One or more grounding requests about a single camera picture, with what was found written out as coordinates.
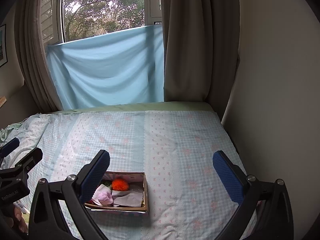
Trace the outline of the person's left hand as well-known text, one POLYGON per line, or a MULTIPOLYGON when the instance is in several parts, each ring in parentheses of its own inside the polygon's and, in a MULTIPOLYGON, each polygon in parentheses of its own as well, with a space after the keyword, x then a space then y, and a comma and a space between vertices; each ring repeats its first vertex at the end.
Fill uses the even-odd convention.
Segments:
POLYGON ((12 228, 17 225, 22 233, 28 233, 28 226, 22 217, 21 208, 15 204, 10 204, 3 211, 4 219, 7 224, 12 228))

